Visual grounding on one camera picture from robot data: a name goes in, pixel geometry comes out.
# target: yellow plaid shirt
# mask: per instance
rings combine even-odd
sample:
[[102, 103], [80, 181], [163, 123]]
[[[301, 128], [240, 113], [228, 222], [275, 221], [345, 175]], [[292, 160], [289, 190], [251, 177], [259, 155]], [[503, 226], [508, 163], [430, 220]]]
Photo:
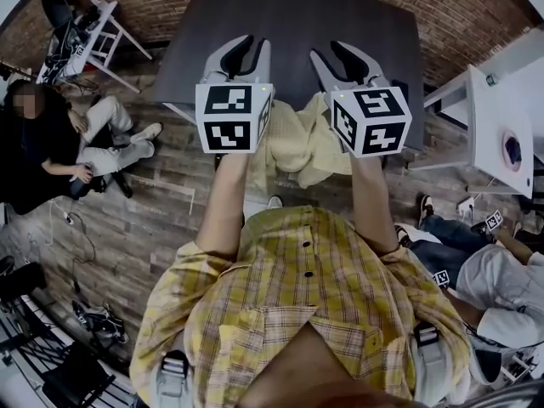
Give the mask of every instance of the yellow plaid shirt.
[[149, 402], [149, 373], [184, 330], [195, 406], [235, 406], [252, 380], [309, 323], [354, 379], [411, 399], [419, 321], [468, 365], [464, 325], [405, 248], [381, 259], [342, 218], [294, 207], [250, 218], [236, 263], [191, 242], [150, 295], [130, 374]]

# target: brick wall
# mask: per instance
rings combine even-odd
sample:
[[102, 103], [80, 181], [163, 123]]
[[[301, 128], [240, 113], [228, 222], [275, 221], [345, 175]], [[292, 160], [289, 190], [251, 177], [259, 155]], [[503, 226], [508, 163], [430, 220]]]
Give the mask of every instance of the brick wall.
[[[190, 0], [117, 0], [117, 18], [142, 43], [169, 40]], [[525, 0], [382, 0], [416, 14], [425, 81], [441, 84], [537, 22]], [[39, 69], [50, 37], [40, 0], [20, 5], [0, 33], [0, 58]]]

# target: white t-shirt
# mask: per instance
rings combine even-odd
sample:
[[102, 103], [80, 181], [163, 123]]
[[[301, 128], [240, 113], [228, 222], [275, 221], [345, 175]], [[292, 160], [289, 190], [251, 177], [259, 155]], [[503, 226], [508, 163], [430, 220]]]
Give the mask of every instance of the white t-shirt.
[[488, 245], [461, 267], [457, 296], [485, 311], [478, 335], [509, 348], [544, 342], [544, 256], [523, 266], [508, 250]]

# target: beige pants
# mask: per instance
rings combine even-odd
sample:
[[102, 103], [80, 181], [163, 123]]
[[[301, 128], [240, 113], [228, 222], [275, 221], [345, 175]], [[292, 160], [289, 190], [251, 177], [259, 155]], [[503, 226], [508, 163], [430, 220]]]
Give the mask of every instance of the beige pants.
[[114, 140], [129, 141], [128, 135], [124, 133], [130, 130], [133, 121], [116, 97], [102, 99], [91, 107], [86, 115], [88, 131], [82, 135], [76, 162], [88, 165], [95, 177], [121, 171], [149, 155], [147, 147], [141, 144], [130, 144], [121, 149], [112, 147], [107, 150], [88, 146], [105, 125], [110, 126]]

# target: white table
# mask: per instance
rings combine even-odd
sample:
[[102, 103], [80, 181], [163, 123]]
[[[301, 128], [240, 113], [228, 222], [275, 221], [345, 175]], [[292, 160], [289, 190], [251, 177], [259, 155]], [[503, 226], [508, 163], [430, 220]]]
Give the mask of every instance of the white table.
[[[113, 10], [116, 8], [117, 2], [105, 2], [102, 1], [97, 5], [100, 13], [99, 23], [94, 27], [90, 32], [90, 37], [88, 39], [85, 48], [79, 48], [76, 53], [74, 53], [70, 60], [66, 63], [65, 67], [60, 71], [56, 80], [62, 81], [63, 79], [71, 76], [76, 76], [81, 74], [85, 69], [87, 63], [95, 66], [99, 70], [103, 71], [108, 76], [116, 79], [118, 82], [125, 85], [127, 88], [133, 90], [135, 93], [139, 94], [140, 90], [134, 85], [130, 84], [123, 78], [119, 77], [115, 72], [108, 68], [111, 58], [116, 51], [117, 45], [121, 41], [121, 38], [125, 36], [131, 43], [133, 43], [139, 51], [141, 51], [144, 56], [152, 60], [153, 58], [149, 53], [147, 53], [140, 44], [125, 30], [122, 26], [116, 21], [113, 17]], [[108, 33], [103, 31], [106, 24], [110, 23], [111, 26], [115, 27], [116, 33]], [[99, 37], [102, 38], [100, 45], [95, 48]], [[102, 51], [104, 46], [108, 41], [111, 41], [110, 49], [107, 52]], [[37, 83], [44, 82], [43, 74], [47, 70], [45, 64], [42, 65], [42, 69], [37, 77]]]
[[[468, 107], [468, 150], [451, 151], [432, 159], [413, 161], [408, 169], [423, 170], [439, 167], [472, 165], [488, 173], [504, 185], [469, 186], [469, 193], [521, 194], [527, 198], [533, 193], [533, 133], [530, 118], [508, 85], [489, 86], [486, 76], [472, 65], [466, 72], [437, 89], [424, 99], [429, 107], [447, 95], [465, 89]], [[503, 135], [515, 134], [521, 147], [521, 166], [517, 172], [503, 160]]]

